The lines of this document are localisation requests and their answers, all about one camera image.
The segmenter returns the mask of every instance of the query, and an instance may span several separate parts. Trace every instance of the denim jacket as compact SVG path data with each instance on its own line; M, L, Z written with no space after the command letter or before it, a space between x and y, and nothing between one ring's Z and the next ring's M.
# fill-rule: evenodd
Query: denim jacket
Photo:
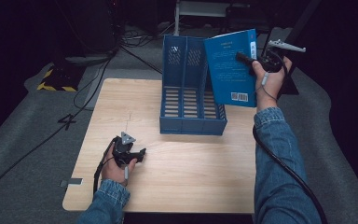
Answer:
M306 173L296 138L278 107L255 115L260 140L304 181ZM254 223L321 223L317 210L301 186L259 146L255 149ZM121 223L130 193L112 180L104 180L92 204L77 223Z

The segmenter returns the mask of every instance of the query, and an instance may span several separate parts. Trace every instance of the blue file holder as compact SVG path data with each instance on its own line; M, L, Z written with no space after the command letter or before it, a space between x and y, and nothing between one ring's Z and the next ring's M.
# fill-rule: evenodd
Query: blue file holder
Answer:
M217 105L200 37L165 35L163 41L161 133L222 135L224 105Z

